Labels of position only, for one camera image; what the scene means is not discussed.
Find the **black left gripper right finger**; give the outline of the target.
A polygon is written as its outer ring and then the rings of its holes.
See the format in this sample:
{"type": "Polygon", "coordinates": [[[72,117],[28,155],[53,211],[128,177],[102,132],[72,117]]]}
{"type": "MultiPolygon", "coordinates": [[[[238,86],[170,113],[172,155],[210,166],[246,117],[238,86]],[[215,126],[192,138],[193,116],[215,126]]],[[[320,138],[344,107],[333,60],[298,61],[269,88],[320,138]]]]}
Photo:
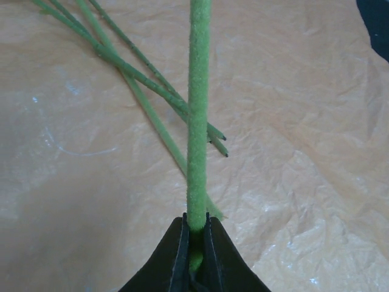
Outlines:
{"type": "Polygon", "coordinates": [[[270,292],[248,267],[216,217],[204,227],[203,286],[205,291],[270,292]]]}

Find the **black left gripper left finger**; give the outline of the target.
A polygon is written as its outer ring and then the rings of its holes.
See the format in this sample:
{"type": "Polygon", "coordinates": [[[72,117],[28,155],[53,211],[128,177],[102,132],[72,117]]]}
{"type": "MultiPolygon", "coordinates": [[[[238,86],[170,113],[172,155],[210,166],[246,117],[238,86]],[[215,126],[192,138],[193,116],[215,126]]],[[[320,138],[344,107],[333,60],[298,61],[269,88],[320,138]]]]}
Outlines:
{"type": "Polygon", "coordinates": [[[187,214],[176,217],[141,269],[120,289],[127,292],[189,290],[187,214]]]}

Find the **orange wrapping paper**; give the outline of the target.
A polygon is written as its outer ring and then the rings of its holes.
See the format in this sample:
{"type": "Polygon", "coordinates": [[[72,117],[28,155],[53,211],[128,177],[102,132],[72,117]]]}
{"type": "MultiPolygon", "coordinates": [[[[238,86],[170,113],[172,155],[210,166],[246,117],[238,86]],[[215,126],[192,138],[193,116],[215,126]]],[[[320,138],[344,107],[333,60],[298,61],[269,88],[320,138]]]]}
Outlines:
{"type": "MultiPolygon", "coordinates": [[[[272,291],[388,290],[388,63],[354,1],[213,1],[208,192],[272,291]]],[[[1,290],[116,291],[185,210],[122,76],[1,2],[1,290]]]]}

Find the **pastel artificial flower bunch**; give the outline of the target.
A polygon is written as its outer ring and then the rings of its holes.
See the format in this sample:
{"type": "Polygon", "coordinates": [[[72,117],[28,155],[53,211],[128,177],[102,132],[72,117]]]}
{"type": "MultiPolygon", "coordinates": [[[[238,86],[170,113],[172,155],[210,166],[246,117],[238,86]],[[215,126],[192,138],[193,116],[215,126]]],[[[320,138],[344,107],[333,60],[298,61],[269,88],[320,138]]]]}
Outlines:
{"type": "MultiPolygon", "coordinates": [[[[86,18],[88,24],[93,29],[92,33],[90,33],[88,29],[81,22],[79,22],[79,20],[77,20],[63,5],[61,5],[59,1],[35,1],[34,3],[41,9],[43,14],[53,16],[55,19],[65,24],[75,33],[85,39],[93,47],[93,50],[98,57],[115,66],[119,70],[187,180],[187,154],[183,155],[181,153],[180,149],[159,119],[159,116],[151,106],[140,86],[144,85],[148,89],[161,96],[172,107],[173,111],[185,122],[187,127],[188,100],[184,100],[182,98],[182,96],[155,68],[149,59],[144,56],[138,47],[108,16],[108,14],[97,1],[77,1],[77,5],[81,10],[82,15],[86,18]],[[91,7],[96,9],[96,11],[106,21],[107,25],[113,30],[113,32],[116,33],[117,36],[129,46],[130,50],[135,54],[139,61],[151,71],[151,73],[154,75],[153,78],[148,78],[120,57],[120,54],[117,52],[111,40],[103,30],[100,22],[91,12],[91,7]]],[[[224,134],[207,121],[207,143],[209,142],[213,144],[221,154],[227,156],[228,151],[222,144],[223,140],[225,140],[224,134]]],[[[208,212],[210,215],[220,220],[224,219],[223,213],[212,201],[207,191],[205,202],[206,213],[208,212]]]]}

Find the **blue poppy flower stem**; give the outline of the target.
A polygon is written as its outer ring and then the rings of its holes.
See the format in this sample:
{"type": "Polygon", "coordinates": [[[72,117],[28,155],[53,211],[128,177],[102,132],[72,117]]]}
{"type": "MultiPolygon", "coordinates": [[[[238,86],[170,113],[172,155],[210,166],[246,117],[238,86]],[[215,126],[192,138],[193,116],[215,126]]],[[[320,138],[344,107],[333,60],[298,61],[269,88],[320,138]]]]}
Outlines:
{"type": "Polygon", "coordinates": [[[190,1],[188,65],[187,222],[190,228],[189,271],[203,261],[206,222],[206,160],[210,1],[190,1]]]}

